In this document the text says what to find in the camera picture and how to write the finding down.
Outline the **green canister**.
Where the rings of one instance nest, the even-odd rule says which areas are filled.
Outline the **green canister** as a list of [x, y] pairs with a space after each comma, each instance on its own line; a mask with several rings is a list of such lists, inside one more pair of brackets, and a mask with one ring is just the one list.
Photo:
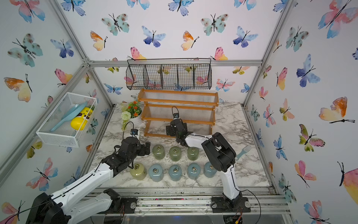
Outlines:
[[199, 157], [200, 150], [197, 147], [189, 147], [187, 149], [187, 157], [191, 161], [195, 161]]
[[163, 145], [155, 145], [152, 152], [157, 160], [162, 160], [165, 157], [165, 147]]
[[169, 150], [169, 156], [172, 161], [179, 161], [181, 159], [181, 148], [171, 147]]

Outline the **yellow canister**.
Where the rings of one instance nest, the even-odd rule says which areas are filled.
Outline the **yellow canister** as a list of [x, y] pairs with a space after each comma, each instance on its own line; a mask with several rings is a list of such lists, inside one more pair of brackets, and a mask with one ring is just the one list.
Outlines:
[[133, 169], [130, 170], [131, 176], [138, 181], [144, 180], [147, 175], [145, 166], [138, 162], [133, 165]]

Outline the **blue canister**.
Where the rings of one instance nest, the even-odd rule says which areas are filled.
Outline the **blue canister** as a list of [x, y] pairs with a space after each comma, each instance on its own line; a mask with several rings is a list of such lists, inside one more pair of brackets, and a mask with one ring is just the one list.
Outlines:
[[217, 170], [213, 167], [211, 162], [208, 161], [204, 166], [203, 173], [207, 178], [213, 178], [216, 175]]
[[198, 177], [200, 176], [200, 172], [201, 172], [201, 168], [197, 163], [191, 163], [187, 167], [188, 177], [192, 180], [198, 179]]
[[160, 182], [164, 178], [163, 168], [159, 164], [154, 164], [148, 169], [148, 174], [154, 182]]
[[168, 170], [169, 177], [172, 181], [179, 181], [182, 177], [182, 169], [179, 165], [172, 165]]

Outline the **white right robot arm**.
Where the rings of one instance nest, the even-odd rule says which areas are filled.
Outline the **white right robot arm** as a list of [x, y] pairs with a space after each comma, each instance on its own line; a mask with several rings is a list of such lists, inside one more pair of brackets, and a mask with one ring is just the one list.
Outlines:
[[182, 119], [172, 120], [166, 126], [166, 133], [184, 147], [203, 149], [211, 165], [220, 173], [223, 195], [231, 202], [241, 200], [242, 193], [235, 177], [236, 152], [221, 133], [199, 135], [190, 132]]

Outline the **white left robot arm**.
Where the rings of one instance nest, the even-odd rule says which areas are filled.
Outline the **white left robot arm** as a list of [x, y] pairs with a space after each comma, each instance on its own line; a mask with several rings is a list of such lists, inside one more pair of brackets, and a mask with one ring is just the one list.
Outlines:
[[135, 137], [127, 137], [121, 145], [114, 146], [114, 153], [86, 175], [51, 195], [42, 193], [35, 198], [29, 209], [28, 224], [77, 224], [101, 212], [125, 212], [135, 199], [123, 200], [113, 189], [106, 189], [98, 196], [83, 200], [95, 188], [126, 170], [134, 168], [137, 156], [150, 154], [149, 142], [141, 144]]

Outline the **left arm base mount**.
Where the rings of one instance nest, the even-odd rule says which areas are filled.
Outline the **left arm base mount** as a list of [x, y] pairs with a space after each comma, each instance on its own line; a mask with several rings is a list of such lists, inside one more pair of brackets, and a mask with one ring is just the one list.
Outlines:
[[137, 198], [135, 197], [123, 197], [119, 195], [113, 189], [106, 189], [103, 191], [112, 200], [108, 210], [104, 214], [134, 214], [137, 207]]

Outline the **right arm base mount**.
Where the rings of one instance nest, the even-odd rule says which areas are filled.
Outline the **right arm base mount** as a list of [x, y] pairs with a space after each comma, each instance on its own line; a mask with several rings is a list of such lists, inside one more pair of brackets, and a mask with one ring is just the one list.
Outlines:
[[213, 213], [249, 213], [251, 212], [251, 205], [247, 197], [243, 197], [240, 192], [235, 199], [229, 199], [226, 196], [211, 197], [210, 207]]

